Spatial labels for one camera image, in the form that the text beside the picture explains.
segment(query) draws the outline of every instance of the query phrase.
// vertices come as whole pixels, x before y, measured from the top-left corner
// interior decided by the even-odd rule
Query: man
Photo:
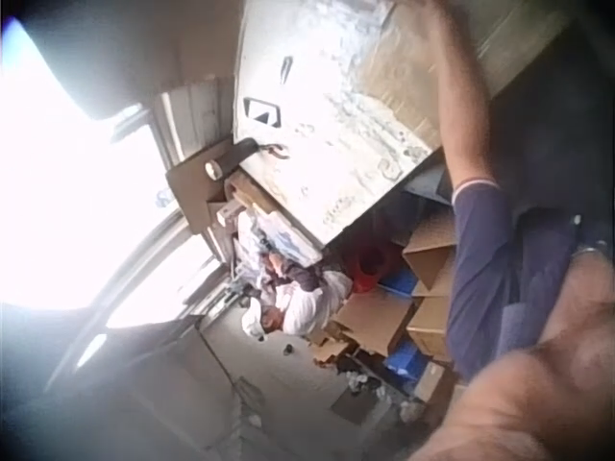
[[[457,234],[447,335],[471,380],[411,459],[593,459],[612,449],[613,267],[597,251],[571,255],[574,224],[544,210],[520,224],[515,251],[487,160],[488,97],[472,48],[444,0],[408,3],[424,15],[435,61]],[[518,256],[521,271],[512,270]]]
[[[273,252],[263,262],[269,279],[259,284],[260,295],[251,297],[241,319],[244,332],[259,341],[274,331],[304,336],[324,328],[352,288],[340,271],[324,270],[319,276]]]

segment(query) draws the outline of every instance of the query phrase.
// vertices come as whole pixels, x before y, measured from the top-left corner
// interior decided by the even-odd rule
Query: cardboard
[[[438,361],[450,361],[446,346],[450,304],[445,297],[425,298],[406,328],[419,351],[437,357]]]
[[[453,274],[455,271],[455,247],[447,247],[448,256],[438,272],[433,287],[429,289],[422,281],[418,281],[412,291],[412,298],[449,297],[453,290]]]
[[[224,191],[228,200],[235,198],[246,208],[256,205],[265,214],[278,210],[276,201],[240,168],[225,180]]]
[[[387,357],[406,334],[410,316],[409,300],[376,288],[353,294],[333,319],[362,349]]]
[[[449,368],[430,362],[414,388],[414,397],[427,404],[423,421],[436,428],[451,405],[457,376]]]
[[[429,403],[445,372],[442,365],[430,362],[414,388],[414,397]]]
[[[314,360],[320,364],[327,364],[334,362],[339,355],[344,353],[351,347],[351,344],[344,341],[335,341],[333,339],[327,339],[322,345],[315,344],[309,345],[309,349],[314,355]]]
[[[453,389],[453,396],[451,397],[451,403],[449,404],[449,409],[453,407],[453,405],[461,399],[461,396],[465,393],[468,388],[467,384],[462,384],[458,382]]]
[[[218,223],[224,228],[235,229],[237,216],[244,209],[246,209],[245,206],[238,200],[233,199],[227,202],[216,213]]]
[[[166,172],[166,180],[184,213],[190,231],[203,233],[211,224],[208,200],[222,190],[222,182],[213,181],[205,172],[205,164],[224,155],[233,145],[230,138],[205,149]]]
[[[455,245],[452,211],[435,214],[419,224],[402,251],[414,275],[431,290]]]
[[[322,346],[328,339],[332,338],[323,329],[315,328],[310,334],[306,335],[306,339],[310,344]]]

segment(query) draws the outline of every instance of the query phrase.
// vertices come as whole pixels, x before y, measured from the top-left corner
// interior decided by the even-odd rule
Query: bright window
[[[110,143],[137,108],[90,120],[16,21],[2,38],[0,301],[86,307],[177,202],[149,126]]]
[[[176,319],[184,301],[220,266],[200,235],[190,237],[115,309],[108,328],[136,327]]]

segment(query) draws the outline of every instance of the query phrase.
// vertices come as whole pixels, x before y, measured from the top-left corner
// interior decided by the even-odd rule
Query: blue plastic bin
[[[416,384],[425,372],[429,359],[410,340],[384,359],[384,366],[397,376]]]
[[[385,276],[378,282],[378,286],[394,295],[410,299],[418,278],[409,267],[403,266],[399,271]]]

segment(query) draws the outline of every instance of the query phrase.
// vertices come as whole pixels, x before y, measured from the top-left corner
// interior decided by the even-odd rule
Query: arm
[[[311,292],[320,286],[319,279],[314,271],[304,269],[295,261],[275,253],[269,255],[269,260],[280,277],[296,281],[302,290]]]
[[[494,181],[487,162],[489,96],[472,44],[445,0],[424,3],[437,74],[440,135],[453,190],[471,179]]]
[[[578,257],[541,344],[485,368],[412,461],[596,459],[613,427],[613,280]]]

